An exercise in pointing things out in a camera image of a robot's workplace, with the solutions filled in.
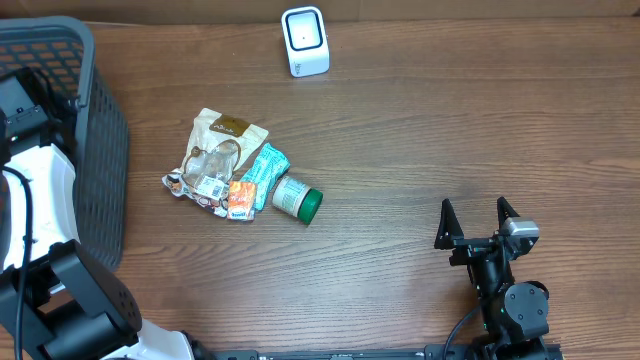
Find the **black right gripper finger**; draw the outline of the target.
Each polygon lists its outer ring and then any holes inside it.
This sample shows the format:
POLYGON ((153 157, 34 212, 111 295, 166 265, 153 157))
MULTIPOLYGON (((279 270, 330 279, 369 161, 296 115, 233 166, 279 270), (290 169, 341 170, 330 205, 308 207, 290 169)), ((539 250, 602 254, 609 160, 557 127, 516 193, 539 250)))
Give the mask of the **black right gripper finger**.
POLYGON ((497 199, 497 212, 499 231, 501 233, 514 233, 520 215, 514 210, 505 197, 499 197, 497 199))
POLYGON ((464 240, 464 233, 456 217, 454 208, 448 198, 442 201, 438 231, 434 248, 449 250, 459 246, 464 240))

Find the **green lid white jar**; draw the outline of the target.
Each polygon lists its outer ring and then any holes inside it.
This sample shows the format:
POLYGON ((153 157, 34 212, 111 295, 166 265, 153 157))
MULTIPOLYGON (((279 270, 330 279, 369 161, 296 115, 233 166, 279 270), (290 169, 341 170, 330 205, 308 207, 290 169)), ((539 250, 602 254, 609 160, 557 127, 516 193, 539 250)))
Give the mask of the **green lid white jar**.
POLYGON ((284 176, 275 188, 272 204, 304 224, 310 225, 322 200, 322 192, 293 177, 284 176))

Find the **teal snack packet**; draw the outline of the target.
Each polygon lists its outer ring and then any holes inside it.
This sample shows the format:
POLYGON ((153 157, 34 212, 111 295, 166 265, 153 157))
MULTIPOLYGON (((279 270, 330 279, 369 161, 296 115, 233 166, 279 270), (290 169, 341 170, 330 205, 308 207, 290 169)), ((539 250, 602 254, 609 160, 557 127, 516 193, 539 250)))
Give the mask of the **teal snack packet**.
POLYGON ((262 211, 270 191, 277 180, 283 176, 290 167, 290 161, 284 153, 266 143, 252 167, 242 176, 241 182, 249 182, 256 185, 256 197, 254 208, 262 211))

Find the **orange snack packet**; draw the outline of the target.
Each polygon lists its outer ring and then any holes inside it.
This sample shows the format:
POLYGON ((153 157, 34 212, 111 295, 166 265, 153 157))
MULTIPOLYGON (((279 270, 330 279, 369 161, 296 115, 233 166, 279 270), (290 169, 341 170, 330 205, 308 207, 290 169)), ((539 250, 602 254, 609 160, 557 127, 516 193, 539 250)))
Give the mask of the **orange snack packet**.
POLYGON ((230 183, 227 212, 229 220, 252 221, 255 218, 256 190, 256 185, 251 182, 230 183))

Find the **beige Pantree snack bag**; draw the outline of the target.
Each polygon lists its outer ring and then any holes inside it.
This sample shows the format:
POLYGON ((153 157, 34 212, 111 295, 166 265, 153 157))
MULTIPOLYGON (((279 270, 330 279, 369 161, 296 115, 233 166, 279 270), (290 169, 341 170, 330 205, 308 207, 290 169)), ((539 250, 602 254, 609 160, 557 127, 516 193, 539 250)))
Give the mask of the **beige Pantree snack bag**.
POLYGON ((221 218, 228 216, 231 181, 269 131, 204 108, 195 117, 181 165, 162 177, 176 197, 186 197, 221 218))

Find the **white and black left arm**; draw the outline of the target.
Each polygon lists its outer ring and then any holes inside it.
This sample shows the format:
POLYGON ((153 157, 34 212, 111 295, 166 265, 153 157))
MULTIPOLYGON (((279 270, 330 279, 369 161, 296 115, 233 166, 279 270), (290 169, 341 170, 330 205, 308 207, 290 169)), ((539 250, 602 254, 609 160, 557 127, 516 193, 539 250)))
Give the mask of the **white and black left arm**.
POLYGON ((38 69, 1 78, 1 325, 15 358, 208 358, 186 333, 144 319, 81 246, 69 159, 76 114, 38 69))

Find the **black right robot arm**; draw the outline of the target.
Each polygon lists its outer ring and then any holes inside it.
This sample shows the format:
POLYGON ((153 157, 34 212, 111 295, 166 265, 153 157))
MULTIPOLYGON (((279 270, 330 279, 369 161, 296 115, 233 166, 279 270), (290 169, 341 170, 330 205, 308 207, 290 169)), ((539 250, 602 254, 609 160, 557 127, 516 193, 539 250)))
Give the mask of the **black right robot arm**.
POLYGON ((450 250, 449 263, 464 266, 475 287, 478 305, 451 330, 440 356, 450 354, 460 328, 481 314, 486 334, 467 345, 465 359, 549 359, 544 343, 550 293, 538 281, 517 283, 510 263, 528 254, 540 236, 538 224, 520 216, 509 202, 497 199, 499 228, 490 236, 467 239, 449 199, 441 205, 434 241, 438 250, 450 250))

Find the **white barcode scanner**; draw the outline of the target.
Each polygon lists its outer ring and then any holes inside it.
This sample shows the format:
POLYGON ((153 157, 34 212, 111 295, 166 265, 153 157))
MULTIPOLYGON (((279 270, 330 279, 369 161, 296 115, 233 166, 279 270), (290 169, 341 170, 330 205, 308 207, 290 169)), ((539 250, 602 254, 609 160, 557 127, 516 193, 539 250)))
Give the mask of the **white barcode scanner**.
POLYGON ((322 12, 315 6, 286 10, 281 16, 290 73, 295 78, 326 73, 330 52, 322 12))

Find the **dark grey plastic basket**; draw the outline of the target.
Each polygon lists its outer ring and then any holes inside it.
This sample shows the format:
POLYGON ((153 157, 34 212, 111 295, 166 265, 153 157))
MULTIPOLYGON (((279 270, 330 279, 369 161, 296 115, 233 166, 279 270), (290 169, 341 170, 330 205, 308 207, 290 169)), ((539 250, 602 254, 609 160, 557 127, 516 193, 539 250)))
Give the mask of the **dark grey plastic basket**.
POLYGON ((124 249, 129 128, 95 65, 95 40, 80 20, 67 16, 1 22, 1 71, 40 68, 54 90, 77 110, 72 156, 73 205, 79 240, 114 271, 124 249))

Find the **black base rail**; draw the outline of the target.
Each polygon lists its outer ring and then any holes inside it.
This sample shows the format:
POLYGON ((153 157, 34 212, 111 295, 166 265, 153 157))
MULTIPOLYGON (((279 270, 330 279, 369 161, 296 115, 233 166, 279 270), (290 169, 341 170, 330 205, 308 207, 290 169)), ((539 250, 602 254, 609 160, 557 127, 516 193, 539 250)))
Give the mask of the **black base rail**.
MULTIPOLYGON (((387 350, 334 350, 334 351, 302 351, 260 353, 255 350, 233 350, 212 352, 216 360, 440 360, 444 345, 426 345, 422 349, 387 349, 387 350)), ((451 345, 446 359, 480 359, 473 357, 466 345, 451 345)), ((559 345, 548 348, 546 359, 565 359, 559 345)))

